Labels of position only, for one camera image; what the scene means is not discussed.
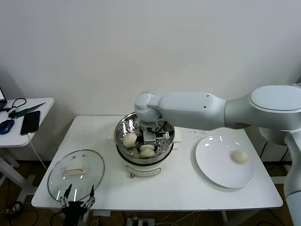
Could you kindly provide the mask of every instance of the blue mouse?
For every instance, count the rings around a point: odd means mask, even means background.
[[[0,134],[7,134],[10,132],[10,129],[13,127],[15,120],[7,119],[0,123]]]

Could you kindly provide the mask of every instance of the smartphone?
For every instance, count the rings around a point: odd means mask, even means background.
[[[40,124],[40,114],[40,111],[35,111],[24,115],[20,132],[21,135],[27,135],[29,133],[34,133],[38,131]]]

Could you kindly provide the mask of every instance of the floor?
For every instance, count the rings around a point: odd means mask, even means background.
[[[37,174],[37,177],[34,181],[34,185],[38,186],[39,182],[42,180],[43,175],[45,173],[44,168],[40,163],[21,163],[21,166],[17,171],[24,177],[27,177],[30,174]],[[269,174],[271,176],[285,176],[286,172],[283,167],[277,166],[273,167]],[[282,198],[283,194],[283,185],[278,185],[277,189],[281,194]],[[4,184],[0,187],[0,226],[7,225],[7,219],[4,217],[4,212],[1,212],[5,209],[6,201],[8,202],[8,206],[11,205],[18,197],[20,192],[20,188],[16,186],[13,182],[4,182]],[[39,214],[39,218],[35,226],[48,226],[49,220],[53,215],[51,210],[47,209],[36,209],[31,206],[32,197],[28,197],[24,210],[36,210]],[[248,219],[241,226],[293,226],[288,208],[286,203],[281,208],[272,209],[272,210],[261,210],[256,215]],[[235,216],[237,211],[227,211],[228,218]],[[155,218],[155,222],[159,223],[162,218],[170,214],[166,219],[162,222],[175,222],[182,217],[185,217],[187,212],[125,212],[125,217],[133,217],[138,216],[140,218]],[[88,218],[88,225],[91,226],[124,226],[124,216],[122,212],[112,212],[111,217],[102,217],[100,218],[100,224],[97,224],[98,217],[90,215]],[[33,226],[36,220],[36,213],[34,211],[24,211],[14,220],[13,226]],[[58,216],[54,217],[53,226],[60,226],[62,223],[62,219]],[[196,212],[194,214],[190,214],[183,220],[177,222],[178,226],[191,226],[193,223],[194,226],[221,226],[222,225],[222,215],[217,211],[210,212]],[[159,224],[162,226],[171,226],[172,223]]]

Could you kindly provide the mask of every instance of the white table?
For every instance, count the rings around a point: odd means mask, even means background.
[[[255,170],[252,181],[243,188],[229,189],[216,186],[202,176],[192,160],[193,147],[202,132],[200,130],[181,129],[180,149],[171,152],[157,176],[130,178],[114,142],[108,140],[111,128],[121,118],[76,117],[42,179],[32,205],[37,208],[60,208],[61,204],[48,193],[47,181],[51,169],[65,155],[91,149],[98,152],[105,163],[104,177],[95,189],[96,201],[91,210],[249,210],[282,206],[278,191],[243,129],[222,128],[206,132],[208,136],[236,139],[253,159]],[[145,195],[145,190],[153,192]]]
[[[8,103],[5,107],[11,107],[14,100],[8,100]],[[52,98],[37,98],[37,99],[27,99],[26,104],[24,104],[21,107],[16,108],[15,110],[21,111],[25,108],[30,108],[35,105],[41,104],[43,102],[46,102],[44,105],[37,108],[35,111],[41,111],[40,113],[40,125],[43,122],[44,118],[46,117],[47,113],[49,112],[51,106],[54,103],[54,100]],[[23,123],[23,116],[20,118],[15,119],[15,124],[10,130],[9,133],[0,135],[0,171],[3,173],[3,177],[0,180],[0,186],[8,177],[11,181],[13,181],[16,185],[22,188],[18,201],[24,203],[25,198],[27,195],[33,195],[36,191],[36,187],[32,186],[32,182],[34,181],[35,175],[30,175],[27,179],[22,177],[16,170],[14,170],[13,167],[18,168],[20,165],[16,162],[16,160],[9,154],[6,148],[8,147],[22,147],[29,143],[28,136],[21,136],[21,126]],[[8,113],[7,112],[0,112],[0,122],[3,122],[8,119]],[[30,139],[33,138],[35,133],[30,134]]]

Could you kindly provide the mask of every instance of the lid handle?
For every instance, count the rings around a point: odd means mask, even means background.
[[[81,166],[66,166],[64,170],[64,175],[71,176],[71,175],[79,175],[79,174],[85,174],[87,173],[88,168],[87,167],[81,167]]]

